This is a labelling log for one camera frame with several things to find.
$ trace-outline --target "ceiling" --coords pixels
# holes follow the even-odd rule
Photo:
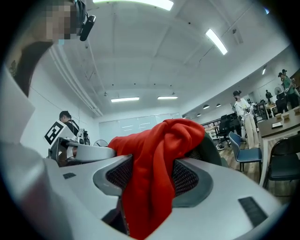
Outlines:
[[[263,44],[278,35],[270,14],[249,0],[172,1],[166,11],[134,2],[87,0],[89,14],[97,18],[88,40],[56,46],[99,115],[161,106],[178,106],[186,113],[226,89],[214,90],[244,59],[263,54]],[[206,37],[209,28],[226,46],[226,55]],[[228,84],[257,68],[251,66]],[[157,100],[172,93],[178,99]],[[208,99],[200,98],[205,94]],[[110,101],[127,97],[140,100]]]

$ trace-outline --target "black sticker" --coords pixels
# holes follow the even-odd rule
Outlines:
[[[68,178],[72,178],[72,177],[75,177],[76,174],[72,173],[72,172],[69,172],[69,173],[66,173],[63,175],[65,179],[68,179]]]
[[[45,139],[50,145],[53,143],[53,141],[56,139],[56,137],[58,136],[58,134],[61,132],[63,128],[64,127],[61,124],[55,122],[53,126],[50,128],[50,130],[46,133]]]

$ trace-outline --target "white pants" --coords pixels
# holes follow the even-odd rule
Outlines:
[[[245,129],[248,136],[249,149],[258,148],[258,135],[252,114],[248,114],[245,116]]]

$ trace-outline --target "blue chair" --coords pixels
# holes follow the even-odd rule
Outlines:
[[[240,171],[244,171],[244,163],[259,162],[259,174],[262,172],[262,151],[260,148],[240,149],[241,137],[233,132],[229,133],[229,139],[234,152],[234,157],[240,163]]]

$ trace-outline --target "black shirt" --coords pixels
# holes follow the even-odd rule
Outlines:
[[[65,122],[65,124],[68,126],[68,128],[71,130],[71,132],[77,136],[79,132],[79,126],[74,122],[74,120],[69,120]]]
[[[267,93],[266,93],[266,98],[267,98],[267,99],[272,98],[272,97],[273,97],[273,96],[272,96],[272,94],[271,94],[270,92],[267,92]]]

